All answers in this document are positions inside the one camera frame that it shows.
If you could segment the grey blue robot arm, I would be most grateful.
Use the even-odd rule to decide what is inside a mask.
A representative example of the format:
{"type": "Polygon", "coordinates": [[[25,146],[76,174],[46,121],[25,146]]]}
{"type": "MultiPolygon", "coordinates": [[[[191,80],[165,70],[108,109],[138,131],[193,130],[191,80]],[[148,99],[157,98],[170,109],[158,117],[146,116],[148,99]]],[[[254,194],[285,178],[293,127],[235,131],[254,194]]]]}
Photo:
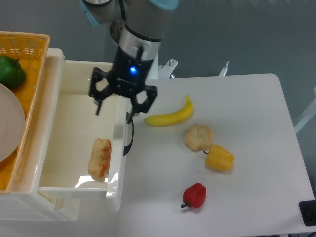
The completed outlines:
{"type": "Polygon", "coordinates": [[[157,96],[157,88],[145,81],[179,1],[81,0],[80,5],[92,26],[124,21],[112,68],[93,69],[89,96],[98,107],[113,94],[129,98],[131,123],[135,113],[148,112],[157,96]]]}

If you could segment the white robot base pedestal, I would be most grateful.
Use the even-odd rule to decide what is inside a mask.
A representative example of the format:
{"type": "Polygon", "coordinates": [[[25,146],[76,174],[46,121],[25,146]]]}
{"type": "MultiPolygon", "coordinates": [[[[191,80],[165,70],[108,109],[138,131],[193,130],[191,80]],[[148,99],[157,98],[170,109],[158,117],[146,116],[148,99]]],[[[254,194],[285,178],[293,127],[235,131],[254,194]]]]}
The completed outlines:
{"type": "Polygon", "coordinates": [[[147,79],[172,79],[175,78],[173,71],[178,66],[178,61],[169,59],[165,65],[158,65],[158,55],[155,56],[147,79]]]}

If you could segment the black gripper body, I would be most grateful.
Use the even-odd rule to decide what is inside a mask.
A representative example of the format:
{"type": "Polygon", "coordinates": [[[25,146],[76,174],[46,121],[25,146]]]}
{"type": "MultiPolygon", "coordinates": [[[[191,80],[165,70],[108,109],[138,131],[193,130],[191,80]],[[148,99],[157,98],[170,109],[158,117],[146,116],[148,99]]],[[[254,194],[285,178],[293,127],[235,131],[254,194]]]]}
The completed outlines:
{"type": "Polygon", "coordinates": [[[136,48],[135,56],[119,48],[110,71],[93,69],[88,95],[100,100],[113,94],[129,99],[136,97],[137,113],[147,113],[157,96],[157,88],[145,84],[153,60],[141,59],[144,53],[142,46],[136,48]]]}

